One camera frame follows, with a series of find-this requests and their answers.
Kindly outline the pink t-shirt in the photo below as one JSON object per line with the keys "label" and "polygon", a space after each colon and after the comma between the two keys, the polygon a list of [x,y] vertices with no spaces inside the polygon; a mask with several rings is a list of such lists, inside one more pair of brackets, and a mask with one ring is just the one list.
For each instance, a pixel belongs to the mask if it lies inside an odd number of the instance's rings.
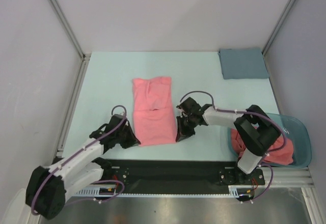
{"label": "pink t-shirt", "polygon": [[168,76],[132,80],[134,132],[142,147],[176,143],[171,87]]}
{"label": "pink t-shirt", "polygon": [[[238,131],[235,129],[230,129],[230,146],[237,157],[241,157],[246,149],[243,140],[241,139]],[[294,163],[293,153],[293,143],[287,138],[286,145],[280,150],[270,152],[269,155],[264,158],[263,162],[270,164],[274,163],[280,165],[290,165]]]}

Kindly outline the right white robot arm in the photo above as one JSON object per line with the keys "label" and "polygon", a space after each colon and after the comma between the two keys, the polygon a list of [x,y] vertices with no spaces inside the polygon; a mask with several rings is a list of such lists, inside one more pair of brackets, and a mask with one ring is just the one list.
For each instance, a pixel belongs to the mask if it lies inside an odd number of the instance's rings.
{"label": "right white robot arm", "polygon": [[264,111],[252,105],[245,111],[215,108],[211,104],[200,106],[178,105],[177,136],[179,142],[195,135],[197,126],[224,126],[235,129],[246,149],[237,162],[235,179],[247,184],[253,171],[267,154],[283,149],[287,144],[284,131]]}

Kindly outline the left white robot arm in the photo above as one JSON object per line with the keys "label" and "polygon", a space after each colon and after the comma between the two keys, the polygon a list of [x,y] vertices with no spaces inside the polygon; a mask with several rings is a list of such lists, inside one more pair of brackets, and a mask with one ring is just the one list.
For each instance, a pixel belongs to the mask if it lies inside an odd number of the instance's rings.
{"label": "left white robot arm", "polygon": [[50,166],[35,168],[25,194],[25,203],[32,215],[53,219],[74,194],[90,184],[114,184],[110,196],[120,195],[125,183],[116,176],[112,163],[102,158],[116,145],[123,149],[140,145],[127,120],[101,125],[71,156]]}

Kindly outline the folded blue-grey t-shirt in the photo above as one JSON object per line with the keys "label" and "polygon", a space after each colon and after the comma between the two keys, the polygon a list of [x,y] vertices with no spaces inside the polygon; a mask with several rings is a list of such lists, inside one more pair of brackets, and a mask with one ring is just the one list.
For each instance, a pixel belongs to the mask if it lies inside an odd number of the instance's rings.
{"label": "folded blue-grey t-shirt", "polygon": [[259,47],[220,49],[220,64],[223,78],[268,79],[269,74]]}

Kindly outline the crumpled pink t-shirt in basin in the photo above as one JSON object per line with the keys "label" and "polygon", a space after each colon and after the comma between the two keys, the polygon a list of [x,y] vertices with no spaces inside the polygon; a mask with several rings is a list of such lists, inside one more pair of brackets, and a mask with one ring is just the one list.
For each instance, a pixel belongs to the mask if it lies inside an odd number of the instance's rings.
{"label": "crumpled pink t-shirt in basin", "polygon": [[[230,129],[230,146],[237,157],[241,157],[246,149],[243,140],[241,139],[238,131],[235,129]],[[269,155],[264,158],[263,162],[270,164],[274,163],[280,165],[290,165],[294,163],[293,153],[293,143],[287,138],[286,145],[280,150],[270,152]]]}

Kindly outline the teal plastic basin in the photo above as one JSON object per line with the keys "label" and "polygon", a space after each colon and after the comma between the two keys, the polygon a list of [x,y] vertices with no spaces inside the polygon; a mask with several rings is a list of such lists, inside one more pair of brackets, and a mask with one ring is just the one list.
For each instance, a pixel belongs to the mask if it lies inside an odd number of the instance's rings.
{"label": "teal plastic basin", "polygon": [[[310,138],[308,135],[308,131],[304,124],[291,116],[284,116],[279,114],[272,114],[267,113],[267,115],[276,122],[281,129],[283,129],[286,138],[290,139],[293,143],[294,153],[293,153],[293,160],[294,163],[290,165],[280,165],[280,164],[270,164],[272,166],[278,167],[288,167],[293,169],[302,169],[307,167],[312,158],[312,151],[311,151],[311,143]],[[235,152],[232,150],[230,146],[230,128],[227,131],[227,140],[228,140],[228,147],[233,155],[237,158]],[[283,145],[283,137],[282,135],[277,139],[277,141],[270,147],[271,149],[279,148]]]}

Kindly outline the left aluminium frame post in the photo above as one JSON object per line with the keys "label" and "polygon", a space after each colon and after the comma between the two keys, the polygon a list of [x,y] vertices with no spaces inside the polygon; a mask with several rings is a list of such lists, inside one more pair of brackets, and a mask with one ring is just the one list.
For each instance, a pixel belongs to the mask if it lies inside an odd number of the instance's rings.
{"label": "left aluminium frame post", "polygon": [[78,42],[76,35],[69,23],[69,21],[67,20],[61,6],[58,0],[48,0],[50,6],[52,7],[56,17],[58,18],[64,32],[66,33],[69,41],[71,42],[74,50],[76,51],[76,53],[78,54],[78,56],[83,60],[85,58],[85,54],[81,48],[80,43]]}

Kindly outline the aluminium frame post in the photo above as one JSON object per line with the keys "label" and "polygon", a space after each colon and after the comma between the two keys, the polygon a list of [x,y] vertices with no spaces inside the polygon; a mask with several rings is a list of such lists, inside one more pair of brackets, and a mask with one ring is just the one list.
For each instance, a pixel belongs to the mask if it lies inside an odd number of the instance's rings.
{"label": "aluminium frame post", "polygon": [[275,41],[279,31],[281,30],[283,24],[285,23],[287,17],[289,16],[292,8],[294,7],[294,5],[296,4],[297,0],[288,0],[288,2],[286,3],[280,17],[278,18],[278,21],[275,25],[275,27],[273,28],[266,44],[264,45],[263,49],[262,49],[262,55],[265,57],[270,49],[270,47],[272,46],[273,42]]}
{"label": "aluminium frame post", "polygon": [[76,51],[76,53],[78,54],[78,56],[83,60],[85,58],[85,54],[81,48],[80,43],[78,42],[76,35],[69,23],[69,21],[67,20],[61,6],[58,0],[48,0],[50,6],[52,7],[56,17],[58,18],[64,32],[66,33],[69,41],[71,42],[74,50]]}

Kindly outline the right aluminium frame post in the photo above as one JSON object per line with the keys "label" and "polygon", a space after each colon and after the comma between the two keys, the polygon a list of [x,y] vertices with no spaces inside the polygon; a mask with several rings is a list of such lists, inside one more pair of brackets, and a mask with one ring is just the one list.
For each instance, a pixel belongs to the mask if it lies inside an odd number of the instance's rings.
{"label": "right aluminium frame post", "polygon": [[288,0],[288,2],[286,3],[280,17],[278,18],[278,21],[275,25],[275,27],[273,28],[266,44],[264,45],[263,49],[262,49],[262,55],[265,57],[270,49],[270,47],[272,46],[273,42],[275,41],[279,31],[281,30],[283,24],[285,23],[287,17],[289,16],[292,8],[294,7],[294,5],[296,4],[297,0]]}

